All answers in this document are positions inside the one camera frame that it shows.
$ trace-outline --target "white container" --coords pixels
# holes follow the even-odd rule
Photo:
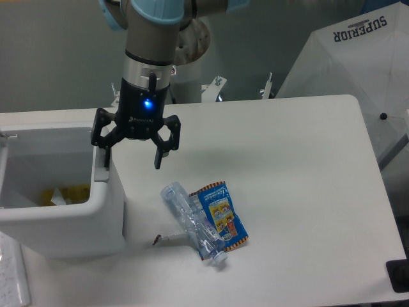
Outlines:
[[[49,258],[107,255],[125,247],[125,194],[113,161],[105,168],[105,150],[91,146],[91,126],[3,127],[9,137],[0,138],[1,232]],[[42,191],[81,184],[91,184],[85,203],[38,206]]]

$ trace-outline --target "yellow object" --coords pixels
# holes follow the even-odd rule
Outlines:
[[[65,200],[69,199],[72,203],[84,203],[89,199],[91,185],[74,185],[71,187],[62,187],[59,188],[59,190],[61,191],[61,194]],[[41,206],[55,206],[55,203],[51,202],[53,194],[54,190],[44,190],[41,193]]]

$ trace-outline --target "clear plastic bottle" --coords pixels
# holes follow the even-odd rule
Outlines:
[[[165,187],[160,195],[204,259],[213,258],[216,264],[227,259],[224,241],[179,182]]]

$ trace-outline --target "white table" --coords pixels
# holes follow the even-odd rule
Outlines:
[[[93,120],[95,110],[0,114],[1,125]],[[153,167],[152,142],[125,140],[113,159],[128,197],[119,255],[46,260],[24,249],[33,306],[328,306],[409,298],[385,268],[405,257],[357,101],[351,96],[166,106],[181,143]],[[247,245],[227,267],[177,233],[159,192],[226,180]]]

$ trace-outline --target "snack wrapper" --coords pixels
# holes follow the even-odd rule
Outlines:
[[[231,251],[249,238],[235,212],[225,182],[207,185],[189,196],[218,231],[226,243],[226,251]]]

